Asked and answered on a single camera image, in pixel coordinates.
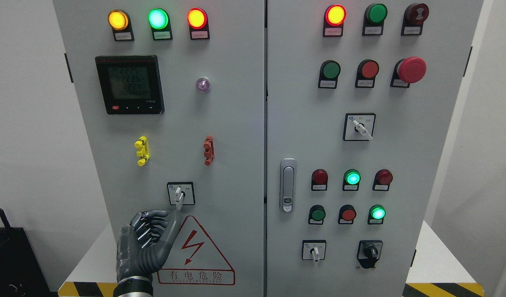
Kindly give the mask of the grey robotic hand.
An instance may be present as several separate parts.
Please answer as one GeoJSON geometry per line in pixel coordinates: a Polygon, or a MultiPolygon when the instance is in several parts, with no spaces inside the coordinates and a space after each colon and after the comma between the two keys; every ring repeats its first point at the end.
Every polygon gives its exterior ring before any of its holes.
{"type": "Polygon", "coordinates": [[[179,235],[182,215],[173,210],[148,210],[136,213],[121,228],[117,246],[117,281],[134,276],[151,280],[151,275],[166,263],[179,235]]]}

